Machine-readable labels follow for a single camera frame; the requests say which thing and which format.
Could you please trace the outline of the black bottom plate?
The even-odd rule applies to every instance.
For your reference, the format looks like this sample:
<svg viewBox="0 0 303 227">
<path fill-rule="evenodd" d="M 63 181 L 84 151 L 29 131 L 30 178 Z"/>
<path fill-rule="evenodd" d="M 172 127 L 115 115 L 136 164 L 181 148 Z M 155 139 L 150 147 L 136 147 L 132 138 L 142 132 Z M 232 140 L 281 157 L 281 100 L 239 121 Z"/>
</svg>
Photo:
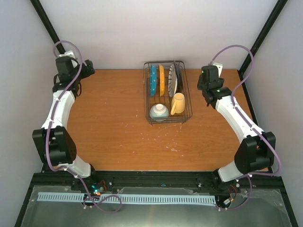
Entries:
<svg viewBox="0 0 303 227">
<path fill-rule="evenodd" d="M 180 70 L 180 67 L 178 66 L 178 64 L 176 63 L 176 61 L 173 61 L 174 66 L 175 66 L 175 72 L 176 72 L 176 76 L 177 76 L 177 93 L 181 93 L 183 90 L 183 80 L 182 80 L 182 73 Z"/>
</svg>

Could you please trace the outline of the cream yellow mug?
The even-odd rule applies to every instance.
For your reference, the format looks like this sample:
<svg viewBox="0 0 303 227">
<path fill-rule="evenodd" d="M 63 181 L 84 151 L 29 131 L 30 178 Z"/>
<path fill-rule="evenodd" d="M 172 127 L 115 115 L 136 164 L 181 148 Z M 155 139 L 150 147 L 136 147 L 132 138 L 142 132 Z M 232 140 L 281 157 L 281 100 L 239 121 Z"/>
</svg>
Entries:
<svg viewBox="0 0 303 227">
<path fill-rule="evenodd" d="M 185 96 L 182 93 L 176 93 L 171 102 L 171 115 L 181 114 L 185 110 Z"/>
</svg>

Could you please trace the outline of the white blue striped plate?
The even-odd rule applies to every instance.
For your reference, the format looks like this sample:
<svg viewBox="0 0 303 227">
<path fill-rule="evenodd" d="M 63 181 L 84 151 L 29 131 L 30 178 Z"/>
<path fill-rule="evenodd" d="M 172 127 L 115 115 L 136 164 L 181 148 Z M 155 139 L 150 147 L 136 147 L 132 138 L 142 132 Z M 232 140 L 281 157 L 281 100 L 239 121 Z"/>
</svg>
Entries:
<svg viewBox="0 0 303 227">
<path fill-rule="evenodd" d="M 177 91 L 177 75 L 176 75 L 176 68 L 175 64 L 171 64 L 169 68 L 169 76 L 168 76 L 168 92 L 169 92 L 169 97 L 173 97 Z"/>
</svg>

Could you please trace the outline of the dark wire dish rack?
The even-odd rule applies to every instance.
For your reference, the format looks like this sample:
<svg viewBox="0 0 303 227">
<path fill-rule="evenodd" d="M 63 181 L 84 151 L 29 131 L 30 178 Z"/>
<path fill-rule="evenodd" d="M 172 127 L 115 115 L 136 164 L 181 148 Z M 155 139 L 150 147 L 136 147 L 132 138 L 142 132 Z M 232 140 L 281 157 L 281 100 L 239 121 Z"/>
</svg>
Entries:
<svg viewBox="0 0 303 227">
<path fill-rule="evenodd" d="M 166 60 L 166 61 L 147 61 L 143 65 L 143 97 L 144 97 L 144 110 L 145 110 L 145 117 L 150 124 L 162 123 L 152 121 L 150 118 L 150 109 L 155 104 L 163 104 L 169 110 L 169 117 L 163 123 L 184 123 L 189 120 L 192 116 L 192 107 L 191 107 L 191 99 L 190 99 L 190 92 L 188 87 L 188 79 L 185 64 L 181 60 L 175 60 L 178 66 L 180 67 L 182 73 L 182 80 L 183 80 L 183 90 L 182 94 L 185 96 L 185 110 L 183 113 L 171 115 L 171 102 L 173 97 L 169 97 L 168 92 L 168 76 L 169 76 L 169 68 L 171 64 L 173 64 L 173 60 Z M 164 67 L 165 72 L 165 93 L 164 96 L 160 97 L 160 75 L 159 75 L 159 65 Z M 157 87 L 156 87 L 156 94 L 153 97 L 150 97 L 150 69 L 151 65 L 155 65 L 157 68 Z"/>
</svg>

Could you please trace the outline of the orange polka dot plate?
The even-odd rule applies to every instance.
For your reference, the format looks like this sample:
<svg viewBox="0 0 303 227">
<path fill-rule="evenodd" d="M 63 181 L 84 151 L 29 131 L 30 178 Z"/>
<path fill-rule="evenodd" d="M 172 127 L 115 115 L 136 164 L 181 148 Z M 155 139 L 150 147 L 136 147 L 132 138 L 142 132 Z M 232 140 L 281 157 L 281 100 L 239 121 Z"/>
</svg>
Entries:
<svg viewBox="0 0 303 227">
<path fill-rule="evenodd" d="M 160 75 L 160 97 L 164 96 L 165 93 L 165 72 L 164 72 L 164 67 L 160 64 L 159 65 L 159 75 Z"/>
</svg>

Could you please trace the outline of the light green ceramic bowl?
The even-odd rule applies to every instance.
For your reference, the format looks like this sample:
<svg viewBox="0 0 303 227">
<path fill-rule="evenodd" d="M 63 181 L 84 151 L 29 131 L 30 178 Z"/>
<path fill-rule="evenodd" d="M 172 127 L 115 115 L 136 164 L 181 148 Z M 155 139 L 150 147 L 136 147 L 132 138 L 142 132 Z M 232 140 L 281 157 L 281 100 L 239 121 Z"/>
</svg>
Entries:
<svg viewBox="0 0 303 227">
<path fill-rule="evenodd" d="M 169 110 L 163 104 L 155 104 L 150 109 L 150 118 L 152 121 L 163 122 L 169 117 Z"/>
</svg>

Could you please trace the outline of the teal polka dot plate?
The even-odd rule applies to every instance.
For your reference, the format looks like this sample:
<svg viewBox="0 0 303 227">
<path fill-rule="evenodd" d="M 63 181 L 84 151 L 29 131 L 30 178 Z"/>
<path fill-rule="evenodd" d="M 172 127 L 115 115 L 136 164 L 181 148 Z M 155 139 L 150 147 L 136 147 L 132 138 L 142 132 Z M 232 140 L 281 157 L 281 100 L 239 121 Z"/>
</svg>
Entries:
<svg viewBox="0 0 303 227">
<path fill-rule="evenodd" d="M 151 65 L 150 69 L 150 97 L 155 96 L 157 87 L 157 68 Z"/>
</svg>

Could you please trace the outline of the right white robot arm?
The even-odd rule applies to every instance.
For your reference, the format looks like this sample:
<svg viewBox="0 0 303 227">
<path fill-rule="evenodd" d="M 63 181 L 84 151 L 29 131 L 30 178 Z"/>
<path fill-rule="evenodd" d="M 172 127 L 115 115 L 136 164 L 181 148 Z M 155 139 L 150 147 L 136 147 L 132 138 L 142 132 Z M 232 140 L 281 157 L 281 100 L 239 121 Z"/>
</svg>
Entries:
<svg viewBox="0 0 303 227">
<path fill-rule="evenodd" d="M 224 87 L 221 72 L 221 64 L 203 66 L 197 83 L 207 105 L 224 117 L 240 143 L 234 160 L 211 173 L 208 184 L 218 191 L 246 174 L 260 173 L 262 169 L 271 167 L 276 144 L 275 135 L 258 127 L 242 110 L 232 91 Z"/>
</svg>

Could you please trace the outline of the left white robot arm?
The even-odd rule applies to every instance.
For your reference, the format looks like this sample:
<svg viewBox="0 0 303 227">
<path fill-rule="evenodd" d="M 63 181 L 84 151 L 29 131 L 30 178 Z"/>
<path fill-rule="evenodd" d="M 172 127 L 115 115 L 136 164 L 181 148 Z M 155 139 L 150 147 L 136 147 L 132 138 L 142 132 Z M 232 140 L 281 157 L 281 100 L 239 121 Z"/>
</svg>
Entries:
<svg viewBox="0 0 303 227">
<path fill-rule="evenodd" d="M 41 161 L 56 170 L 72 171 L 76 178 L 82 178 L 87 190 L 98 186 L 94 168 L 77 155 L 75 142 L 67 131 L 72 105 L 82 93 L 81 80 L 95 73 L 93 63 L 85 60 L 79 63 L 72 51 L 60 54 L 56 60 L 58 73 L 53 79 L 53 102 L 46 121 L 40 129 L 34 130 L 32 138 Z"/>
</svg>

